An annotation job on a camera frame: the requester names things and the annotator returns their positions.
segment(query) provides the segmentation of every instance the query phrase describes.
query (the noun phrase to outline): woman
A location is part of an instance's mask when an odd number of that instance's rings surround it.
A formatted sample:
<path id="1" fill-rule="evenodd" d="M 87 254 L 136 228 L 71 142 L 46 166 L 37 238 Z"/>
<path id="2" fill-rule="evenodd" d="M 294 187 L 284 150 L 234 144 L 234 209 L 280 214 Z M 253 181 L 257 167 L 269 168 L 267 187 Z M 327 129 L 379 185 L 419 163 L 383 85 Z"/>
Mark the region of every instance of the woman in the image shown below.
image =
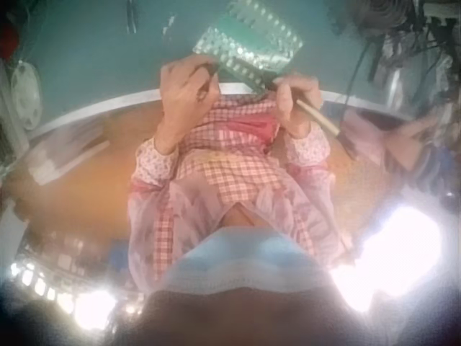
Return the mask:
<path id="1" fill-rule="evenodd" d="M 292 91 L 320 108 L 315 79 L 288 76 L 276 95 L 220 97 L 212 59 L 161 69 L 164 117 L 136 154 L 129 201 L 130 270 L 146 293 L 189 250 L 223 227 L 274 229 L 327 265 L 342 252 L 322 130 L 293 107 Z M 285 129 L 287 166 L 271 144 Z"/>

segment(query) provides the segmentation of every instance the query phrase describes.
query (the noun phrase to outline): fan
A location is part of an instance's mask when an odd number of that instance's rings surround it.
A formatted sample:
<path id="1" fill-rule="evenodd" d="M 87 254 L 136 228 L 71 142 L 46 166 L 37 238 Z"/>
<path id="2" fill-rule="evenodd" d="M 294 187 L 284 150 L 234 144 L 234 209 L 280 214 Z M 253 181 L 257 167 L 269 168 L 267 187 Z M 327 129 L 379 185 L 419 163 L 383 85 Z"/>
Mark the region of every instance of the fan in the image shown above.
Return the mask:
<path id="1" fill-rule="evenodd" d="M 351 22 L 367 36 L 408 31 L 410 25 L 416 23 L 413 0 L 326 0 L 326 3 L 338 34 Z"/>
<path id="2" fill-rule="evenodd" d="M 412 0 L 352 0 L 349 8 L 355 24 L 380 35 L 395 30 L 412 17 Z"/>

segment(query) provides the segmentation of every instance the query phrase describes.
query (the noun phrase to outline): plaid shirt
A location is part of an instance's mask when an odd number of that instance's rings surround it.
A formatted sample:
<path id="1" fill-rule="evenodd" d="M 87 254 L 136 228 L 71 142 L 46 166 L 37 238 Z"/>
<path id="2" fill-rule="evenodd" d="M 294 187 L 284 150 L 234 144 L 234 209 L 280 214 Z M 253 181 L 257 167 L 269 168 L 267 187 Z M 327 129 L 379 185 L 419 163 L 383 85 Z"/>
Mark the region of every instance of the plaid shirt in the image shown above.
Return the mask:
<path id="1" fill-rule="evenodd" d="M 152 290 L 236 203 L 320 262 L 336 256 L 328 141 L 315 123 L 307 138 L 285 136 L 288 164 L 283 169 L 268 155 L 278 131 L 274 106 L 251 95 L 221 97 L 173 154 L 158 153 L 153 138 L 140 146 L 129 216 L 130 270 L 141 289 Z M 188 232 L 194 236 L 184 240 Z"/>

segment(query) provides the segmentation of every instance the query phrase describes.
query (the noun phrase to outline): cable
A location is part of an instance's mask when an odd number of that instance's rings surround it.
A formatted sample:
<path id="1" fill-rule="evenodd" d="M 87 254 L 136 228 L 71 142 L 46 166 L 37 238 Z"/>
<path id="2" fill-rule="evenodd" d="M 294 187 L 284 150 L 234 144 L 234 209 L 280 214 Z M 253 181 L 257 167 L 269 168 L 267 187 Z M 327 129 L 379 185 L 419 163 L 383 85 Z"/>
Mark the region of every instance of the cable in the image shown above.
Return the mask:
<path id="1" fill-rule="evenodd" d="M 440 53 L 439 53 L 439 56 L 437 57 L 437 59 L 435 60 L 435 62 L 432 63 L 432 65 L 430 65 L 430 67 L 426 70 L 426 72 L 424 73 L 424 75 L 422 76 L 421 78 L 421 81 L 419 82 L 419 86 L 418 86 L 418 89 L 416 90 L 415 94 L 413 95 L 413 97 L 411 98 L 411 102 L 415 102 L 416 101 L 416 98 L 419 96 L 419 94 L 421 93 L 421 90 L 423 89 L 424 87 L 424 83 L 426 81 L 426 78 L 427 76 L 429 75 L 429 73 L 432 71 L 432 69 L 437 66 L 437 64 L 439 63 L 440 61 L 440 58 L 442 57 L 442 54 L 443 54 L 443 50 L 441 49 L 440 50 Z"/>
<path id="2" fill-rule="evenodd" d="M 367 54 L 368 48 L 371 46 L 371 44 L 372 44 L 372 41 L 368 40 L 367 44 L 363 48 L 362 53 L 360 54 L 359 60 L 357 61 L 357 64 L 356 64 L 355 69 L 354 69 L 354 73 L 352 74 L 351 80 L 350 80 L 349 85 L 347 86 L 347 89 L 346 89 L 346 101 L 344 102 L 341 118 L 343 118 L 344 114 L 346 114 L 347 104 L 349 103 L 349 98 L 351 96 L 352 87 L 354 86 L 354 82 L 355 82 L 355 79 L 357 77 L 357 73 L 359 72 L 360 66 L 362 65 L 363 59 L 365 58 L 365 55 Z"/>

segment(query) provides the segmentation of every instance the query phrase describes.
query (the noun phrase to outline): shirt sleeve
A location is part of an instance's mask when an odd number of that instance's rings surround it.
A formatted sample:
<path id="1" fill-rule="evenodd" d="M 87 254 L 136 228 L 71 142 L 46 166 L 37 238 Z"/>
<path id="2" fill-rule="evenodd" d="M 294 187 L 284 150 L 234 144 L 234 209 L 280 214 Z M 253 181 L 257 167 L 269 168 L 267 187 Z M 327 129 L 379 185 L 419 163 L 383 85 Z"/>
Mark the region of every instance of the shirt sleeve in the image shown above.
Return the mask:
<path id="1" fill-rule="evenodd" d="M 306 138 L 295 139 L 285 134 L 288 162 L 299 167 L 311 167 L 321 164 L 330 155 L 330 145 L 322 129 L 312 122 Z"/>
<path id="2" fill-rule="evenodd" d="M 142 222 L 141 211 L 148 200 L 155 202 L 162 188 L 173 177 L 178 159 L 178 149 L 170 155 L 160 154 L 153 138 L 141 144 L 136 151 L 136 169 L 131 176 L 128 196 L 128 217 L 131 230 Z"/>
<path id="3" fill-rule="evenodd" d="M 287 172 L 315 206 L 315 211 L 310 216 L 312 225 L 308 232 L 316 257 L 323 265 L 329 265 L 344 252 L 331 201 L 334 175 L 328 170 L 326 163 L 330 145 L 317 123 L 312 123 L 306 138 L 294 139 L 286 134 L 285 145 Z"/>
<path id="4" fill-rule="evenodd" d="M 136 151 L 136 170 L 132 180 L 163 187 L 173 177 L 178 148 L 170 155 L 162 155 L 155 149 L 153 141 L 154 138 L 144 142 Z"/>

